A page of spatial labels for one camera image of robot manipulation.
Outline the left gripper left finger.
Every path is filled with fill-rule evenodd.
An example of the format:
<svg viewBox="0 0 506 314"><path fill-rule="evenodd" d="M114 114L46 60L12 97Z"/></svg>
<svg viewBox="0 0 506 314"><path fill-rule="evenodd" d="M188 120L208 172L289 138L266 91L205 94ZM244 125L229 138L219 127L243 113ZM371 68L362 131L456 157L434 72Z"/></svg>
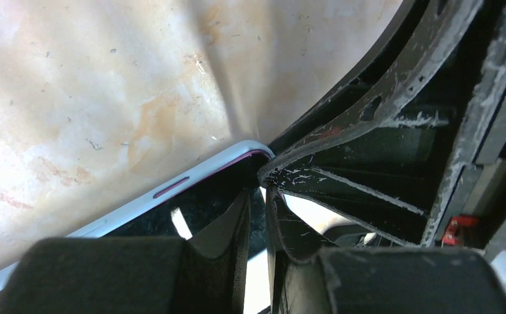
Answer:
<svg viewBox="0 0 506 314"><path fill-rule="evenodd" d="M250 199L243 190L191 239L44 239L0 291L0 313L241 313Z"/></svg>

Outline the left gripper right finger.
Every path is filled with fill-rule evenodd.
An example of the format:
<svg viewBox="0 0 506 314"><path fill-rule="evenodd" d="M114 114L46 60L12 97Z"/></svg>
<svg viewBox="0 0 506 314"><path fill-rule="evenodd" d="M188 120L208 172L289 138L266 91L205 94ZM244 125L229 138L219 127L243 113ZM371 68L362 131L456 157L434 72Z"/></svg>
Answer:
<svg viewBox="0 0 506 314"><path fill-rule="evenodd" d="M470 249L339 247L266 191L273 313L506 313L492 267Z"/></svg>

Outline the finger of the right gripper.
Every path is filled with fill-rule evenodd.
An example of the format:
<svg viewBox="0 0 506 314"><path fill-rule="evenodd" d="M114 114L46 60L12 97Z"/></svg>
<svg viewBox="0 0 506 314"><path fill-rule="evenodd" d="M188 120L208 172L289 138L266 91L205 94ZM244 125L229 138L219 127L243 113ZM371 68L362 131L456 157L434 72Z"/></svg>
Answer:
<svg viewBox="0 0 506 314"><path fill-rule="evenodd" d="M458 51L482 1L403 1L355 66L278 136L262 185L421 245L464 112Z"/></svg>

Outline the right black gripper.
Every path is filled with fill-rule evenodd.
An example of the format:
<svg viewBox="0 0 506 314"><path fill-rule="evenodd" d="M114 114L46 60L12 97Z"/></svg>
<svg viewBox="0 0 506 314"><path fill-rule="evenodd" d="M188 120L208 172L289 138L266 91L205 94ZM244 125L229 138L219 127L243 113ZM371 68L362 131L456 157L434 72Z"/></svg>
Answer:
<svg viewBox="0 0 506 314"><path fill-rule="evenodd" d="M457 50L462 110L422 246L442 238L506 143L506 1L485 1Z"/></svg>

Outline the black phone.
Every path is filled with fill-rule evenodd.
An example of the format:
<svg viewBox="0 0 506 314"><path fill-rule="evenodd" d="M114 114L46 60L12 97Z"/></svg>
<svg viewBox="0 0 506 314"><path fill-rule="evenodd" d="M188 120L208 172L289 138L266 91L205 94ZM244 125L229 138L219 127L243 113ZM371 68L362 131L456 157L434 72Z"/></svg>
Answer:
<svg viewBox="0 0 506 314"><path fill-rule="evenodd" d="M107 233L106 236L176 236L177 227L171 220L171 213L177 209L194 235L226 212L242 190L247 189L252 200L248 257L253 258L266 249L265 200L256 175L266 162L267 158L262 154L248 156Z"/></svg>

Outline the light blue phone case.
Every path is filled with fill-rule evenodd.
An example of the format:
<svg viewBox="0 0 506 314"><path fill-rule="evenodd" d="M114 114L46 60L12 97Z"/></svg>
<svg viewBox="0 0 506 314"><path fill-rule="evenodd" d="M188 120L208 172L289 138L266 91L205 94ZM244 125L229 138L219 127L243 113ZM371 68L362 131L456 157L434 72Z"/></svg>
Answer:
<svg viewBox="0 0 506 314"><path fill-rule="evenodd" d="M241 141L77 231L65 237L53 238L97 239L107 237L107 233L191 188L211 175L253 154L262 154L266 156L267 161L274 156L271 149L264 144L252 140ZM21 259L0 270L0 291L5 287Z"/></svg>

